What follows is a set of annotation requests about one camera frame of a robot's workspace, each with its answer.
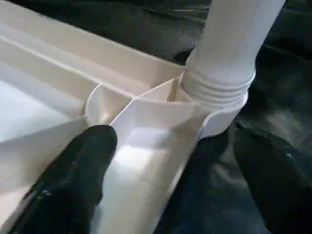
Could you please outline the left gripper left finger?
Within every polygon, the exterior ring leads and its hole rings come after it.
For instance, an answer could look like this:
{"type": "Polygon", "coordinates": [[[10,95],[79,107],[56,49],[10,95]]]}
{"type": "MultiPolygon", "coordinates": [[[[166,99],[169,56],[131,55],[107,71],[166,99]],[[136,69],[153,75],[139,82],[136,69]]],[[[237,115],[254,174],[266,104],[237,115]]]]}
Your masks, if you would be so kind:
{"type": "Polygon", "coordinates": [[[11,234],[88,234],[117,148],[112,126],[73,138],[47,166],[9,217],[11,234]]]}

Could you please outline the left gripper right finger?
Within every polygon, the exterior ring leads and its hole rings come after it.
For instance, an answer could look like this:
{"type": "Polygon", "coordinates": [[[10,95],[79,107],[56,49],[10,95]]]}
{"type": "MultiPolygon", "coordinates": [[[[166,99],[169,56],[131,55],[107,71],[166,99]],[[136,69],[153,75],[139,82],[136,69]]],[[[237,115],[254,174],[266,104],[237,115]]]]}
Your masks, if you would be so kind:
{"type": "Polygon", "coordinates": [[[312,232],[312,157],[263,131],[237,131],[234,156],[272,234],[312,232]]]}

